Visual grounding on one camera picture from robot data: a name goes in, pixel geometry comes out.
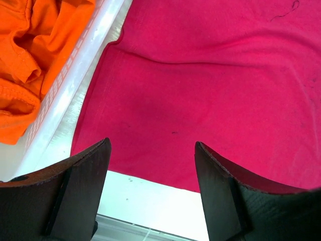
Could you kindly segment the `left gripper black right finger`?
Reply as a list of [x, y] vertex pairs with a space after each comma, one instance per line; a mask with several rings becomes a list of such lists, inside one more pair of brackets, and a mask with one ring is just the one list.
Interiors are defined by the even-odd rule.
[[195, 165], [210, 240], [320, 240], [320, 189], [269, 180], [202, 142]]

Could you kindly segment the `orange t shirt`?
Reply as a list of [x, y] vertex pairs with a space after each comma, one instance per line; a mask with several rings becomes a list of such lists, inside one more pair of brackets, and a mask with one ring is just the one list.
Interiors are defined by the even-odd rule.
[[95, 1], [1, 1], [1, 142], [14, 145], [91, 19]]

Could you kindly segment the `aluminium front rail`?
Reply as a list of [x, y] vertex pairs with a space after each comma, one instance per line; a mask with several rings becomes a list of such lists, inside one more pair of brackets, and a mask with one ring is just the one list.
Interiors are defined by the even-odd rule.
[[118, 220], [98, 214], [96, 216], [98, 225], [91, 240], [130, 240], [130, 241], [188, 241], [189, 238], [177, 236], [152, 228], [136, 225], [130, 222]]

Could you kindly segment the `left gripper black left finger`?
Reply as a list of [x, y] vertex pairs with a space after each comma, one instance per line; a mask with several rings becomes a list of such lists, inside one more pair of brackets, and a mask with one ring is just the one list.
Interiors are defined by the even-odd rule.
[[1, 240], [91, 240], [111, 154], [109, 139], [1, 183]]

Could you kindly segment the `crimson red t shirt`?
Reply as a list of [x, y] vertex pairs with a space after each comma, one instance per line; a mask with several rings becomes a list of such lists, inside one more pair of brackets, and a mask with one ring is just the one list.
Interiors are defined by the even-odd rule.
[[111, 171], [198, 191], [194, 146], [320, 186], [320, 1], [133, 1], [98, 62], [72, 141]]

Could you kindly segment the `white plastic basket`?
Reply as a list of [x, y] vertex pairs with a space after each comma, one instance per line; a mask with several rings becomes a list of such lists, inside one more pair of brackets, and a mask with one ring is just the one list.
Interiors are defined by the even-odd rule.
[[36, 120], [14, 146], [1, 144], [1, 180], [6, 182], [46, 166], [43, 154], [123, 1], [97, 1], [92, 18], [41, 103]]

